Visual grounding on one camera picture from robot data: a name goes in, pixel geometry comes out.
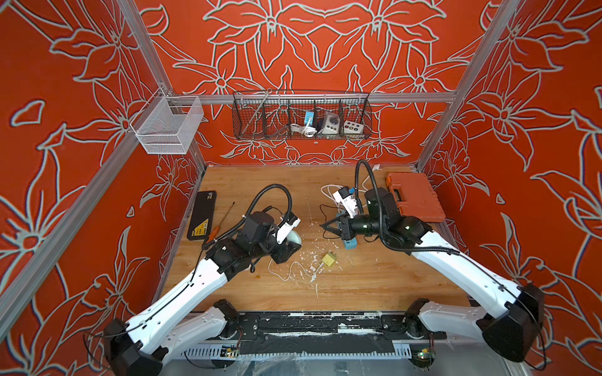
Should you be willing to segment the blue usb charger hub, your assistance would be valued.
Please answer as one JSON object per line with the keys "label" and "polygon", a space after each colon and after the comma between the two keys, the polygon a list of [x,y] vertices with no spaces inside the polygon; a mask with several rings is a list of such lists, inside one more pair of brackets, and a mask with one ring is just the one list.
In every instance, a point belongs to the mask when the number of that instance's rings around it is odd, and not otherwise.
{"label": "blue usb charger hub", "polygon": [[343,240],[343,245],[346,250],[356,249],[358,242],[357,238],[352,238],[350,240]]}

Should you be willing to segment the yellow plug adapter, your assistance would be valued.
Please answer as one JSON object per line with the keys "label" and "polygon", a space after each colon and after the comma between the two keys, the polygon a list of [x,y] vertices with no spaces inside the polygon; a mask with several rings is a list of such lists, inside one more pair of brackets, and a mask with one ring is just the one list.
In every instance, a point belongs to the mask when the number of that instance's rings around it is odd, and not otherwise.
{"label": "yellow plug adapter", "polygon": [[336,260],[336,256],[332,252],[328,252],[323,256],[321,263],[327,267],[332,267],[336,263]]}

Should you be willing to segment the white bluetooth headset case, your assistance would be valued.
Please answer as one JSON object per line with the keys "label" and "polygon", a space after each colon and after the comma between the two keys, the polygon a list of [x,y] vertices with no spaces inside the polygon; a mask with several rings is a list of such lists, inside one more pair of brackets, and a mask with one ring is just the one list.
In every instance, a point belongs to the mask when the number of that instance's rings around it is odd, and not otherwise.
{"label": "white bluetooth headset case", "polygon": [[298,233],[297,233],[295,230],[292,230],[292,231],[291,231],[291,232],[288,234],[288,236],[287,236],[287,238],[286,238],[286,239],[287,239],[287,240],[288,240],[290,243],[294,243],[294,244],[299,244],[299,245],[301,245],[301,244],[303,243],[303,240],[302,240],[301,236],[299,236],[299,234],[298,234]]}

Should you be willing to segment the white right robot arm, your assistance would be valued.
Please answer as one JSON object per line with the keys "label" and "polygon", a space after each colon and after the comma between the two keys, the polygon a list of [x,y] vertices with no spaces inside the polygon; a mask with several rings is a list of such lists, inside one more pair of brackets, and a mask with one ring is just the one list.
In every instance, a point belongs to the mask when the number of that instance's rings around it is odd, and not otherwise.
{"label": "white right robot arm", "polygon": [[519,285],[474,261],[452,246],[427,222],[403,216],[391,193],[383,188],[365,192],[366,209],[357,192],[344,186],[333,195],[339,208],[322,228],[343,241],[377,236],[395,252],[433,267],[478,305],[442,305],[417,299],[404,313],[403,329],[414,339],[446,332],[480,339],[501,357],[520,363],[542,333],[544,294],[533,284]]}

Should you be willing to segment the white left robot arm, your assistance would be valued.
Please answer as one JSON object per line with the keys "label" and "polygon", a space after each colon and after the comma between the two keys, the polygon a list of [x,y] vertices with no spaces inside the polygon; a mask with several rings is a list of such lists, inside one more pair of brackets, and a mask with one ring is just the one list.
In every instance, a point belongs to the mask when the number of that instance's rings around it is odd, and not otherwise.
{"label": "white left robot arm", "polygon": [[265,211],[244,217],[241,228],[214,241],[193,271],[161,299],[127,321],[103,329],[105,359],[116,375],[158,375],[164,366],[200,341],[236,332],[238,311],[221,299],[205,313],[187,315],[237,274],[269,256],[285,263],[302,241],[299,218],[288,213],[280,224]]}

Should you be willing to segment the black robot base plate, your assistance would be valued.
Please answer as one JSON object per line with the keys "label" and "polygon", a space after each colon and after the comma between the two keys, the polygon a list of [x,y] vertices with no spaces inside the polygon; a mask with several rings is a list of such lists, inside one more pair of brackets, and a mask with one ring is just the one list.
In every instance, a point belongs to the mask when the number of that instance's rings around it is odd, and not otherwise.
{"label": "black robot base plate", "polygon": [[402,312],[244,312],[228,339],[200,342],[190,360],[408,360],[420,346],[443,342],[443,332],[412,338]]}

